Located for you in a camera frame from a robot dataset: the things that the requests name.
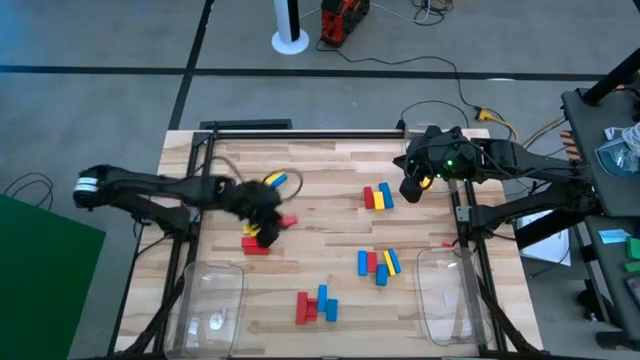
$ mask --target wooden tabletop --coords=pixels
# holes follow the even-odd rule
[[[464,130],[464,133],[467,137],[488,136],[484,129]],[[167,133],[159,174],[185,175],[192,135],[192,131]],[[262,179],[281,168],[296,168],[304,174],[300,194],[281,206],[283,213],[295,213],[299,223],[281,233],[271,246],[269,256],[243,254],[242,223],[230,214],[204,214],[197,261],[237,265],[244,272],[243,299],[232,355],[477,354],[473,344],[440,346],[429,336],[429,331],[433,331],[437,336],[451,332],[450,336],[464,337],[461,329],[465,327],[461,315],[464,311],[447,313],[451,306],[443,304],[455,298],[448,300],[445,295],[443,299],[433,286],[438,281],[442,287],[459,288],[459,284],[443,281],[445,278],[440,277],[435,268],[429,272],[420,267],[422,276],[431,276],[428,279],[431,288],[419,292],[416,286],[418,253],[424,250],[431,258],[437,258],[440,252],[450,251],[441,244],[452,242],[457,233],[447,184],[436,182],[434,189],[425,193],[417,204],[409,204],[397,192],[403,174],[391,159],[402,154],[405,146],[404,140],[216,142],[215,155],[232,160],[245,178]],[[214,160],[212,173],[231,174],[229,167],[219,160]],[[383,181],[391,186],[395,208],[384,212],[365,209],[363,187],[375,189]],[[286,196],[296,185],[297,180],[291,177],[279,189]],[[475,187],[480,204],[496,205],[505,201],[500,182],[487,181]],[[509,227],[501,227],[498,232],[512,235]],[[141,247],[160,237],[158,228],[145,229]],[[376,286],[373,275],[358,276],[358,250],[376,251],[382,258],[382,251],[390,247],[398,254],[401,274],[390,277],[386,287]],[[117,349],[130,345],[158,309],[170,248],[171,242],[165,241],[138,259]],[[541,348],[515,242],[494,238],[487,241],[487,248],[500,305],[527,340]],[[338,321],[327,323],[320,313],[318,321],[296,325],[296,293],[308,291],[310,297],[316,297],[319,284],[327,284],[329,297],[338,299]],[[420,302],[426,304],[424,311]],[[436,320],[429,322],[429,330],[425,329],[425,317]],[[200,339],[199,347],[208,346],[213,345]]]

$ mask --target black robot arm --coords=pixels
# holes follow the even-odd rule
[[[516,233],[519,247],[551,236],[599,209],[590,177],[581,165],[532,154],[508,140],[466,139],[459,127],[443,133],[440,128],[430,126],[411,141],[405,155],[393,162],[405,172],[400,193],[409,202],[419,201],[422,192],[437,177],[477,183],[530,177],[551,183],[546,190],[524,199],[498,206],[456,209],[458,219],[486,237],[503,222],[554,210],[549,217],[532,223],[535,231]]]
[[[164,207],[143,195],[178,199],[182,204]],[[256,239],[261,247],[269,247],[278,238],[282,219],[276,211],[282,200],[275,189],[259,181],[237,184],[226,176],[176,179],[98,165],[80,172],[73,199],[77,207],[89,210],[104,205],[117,207],[136,221],[157,223],[174,237],[189,233],[187,206],[227,211],[260,228]]]

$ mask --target green surface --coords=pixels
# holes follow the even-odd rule
[[[640,260],[640,240],[632,237],[628,238],[627,251],[630,258]]]
[[[0,359],[66,359],[105,233],[0,195]]]
[[[627,269],[627,272],[640,271],[640,261],[635,261],[632,263],[625,264],[624,268]]]

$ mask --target concrete floor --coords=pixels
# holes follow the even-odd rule
[[[412,15],[408,0],[377,2]],[[0,187],[23,173],[43,172],[55,183],[52,211],[107,232],[70,357],[106,351],[135,248],[126,214],[109,208],[88,213],[73,206],[77,172],[99,163],[154,172],[182,76],[6,73],[2,65],[184,68],[204,3],[0,0],[0,150],[5,154]],[[299,57],[276,55],[268,46],[274,26],[267,3],[217,0],[198,66],[388,70],[347,64],[336,54],[311,49]],[[300,3],[304,13],[319,1]],[[318,16],[303,20],[312,39]],[[433,28],[417,28],[379,9],[362,25],[343,49],[356,58],[432,54],[455,61],[463,71],[574,74],[606,73],[637,47],[640,30],[631,1],[605,6],[599,0],[457,0],[445,22]],[[585,42],[579,36],[602,41]],[[394,68],[401,69],[451,71],[438,63]],[[462,88],[468,101],[500,111],[526,138],[561,114],[563,91],[589,85],[464,80]],[[424,99],[463,106],[453,80],[196,76],[179,128],[195,129],[207,120],[264,118],[290,118],[300,129],[391,128],[403,108]],[[492,136],[506,136],[503,128],[475,122],[470,111],[467,115],[472,127],[487,126]],[[459,113],[437,104],[413,109],[406,120],[412,126],[463,124]],[[560,129],[532,150],[548,154],[561,148]],[[505,183],[507,194],[521,189],[516,182]],[[32,200],[36,191],[25,193],[24,200]],[[525,269],[535,265],[527,261]],[[632,358],[636,354],[598,348],[593,335],[610,327],[582,319],[573,302],[583,288],[577,272],[554,269],[529,282],[545,349],[558,355]]]

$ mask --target red power station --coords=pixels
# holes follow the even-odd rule
[[[322,0],[322,41],[340,47],[369,12],[370,0]]]

